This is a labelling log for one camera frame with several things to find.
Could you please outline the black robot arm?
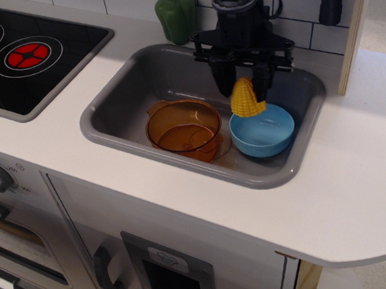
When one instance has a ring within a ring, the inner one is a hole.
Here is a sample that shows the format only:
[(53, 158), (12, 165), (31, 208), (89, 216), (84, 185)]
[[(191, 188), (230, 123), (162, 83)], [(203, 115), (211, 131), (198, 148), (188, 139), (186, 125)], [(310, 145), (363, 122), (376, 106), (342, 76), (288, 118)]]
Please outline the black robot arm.
[(212, 0), (218, 15), (216, 29), (192, 35), (196, 61), (207, 63), (220, 93), (230, 97), (236, 68), (251, 68), (256, 100), (267, 98), (277, 70), (292, 69), (294, 42), (272, 31), (263, 0)]

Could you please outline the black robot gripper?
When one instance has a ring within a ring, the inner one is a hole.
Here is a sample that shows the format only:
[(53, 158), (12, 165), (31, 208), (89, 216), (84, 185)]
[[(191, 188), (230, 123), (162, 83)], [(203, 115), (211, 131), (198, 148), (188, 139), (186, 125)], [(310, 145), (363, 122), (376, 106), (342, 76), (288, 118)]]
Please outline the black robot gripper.
[(220, 93), (230, 97), (236, 80), (236, 66), (252, 67), (257, 102), (267, 98), (276, 71), (291, 72), (294, 42), (272, 32), (267, 5), (254, 5), (244, 11), (218, 11), (214, 30), (192, 35), (195, 60), (209, 62)]

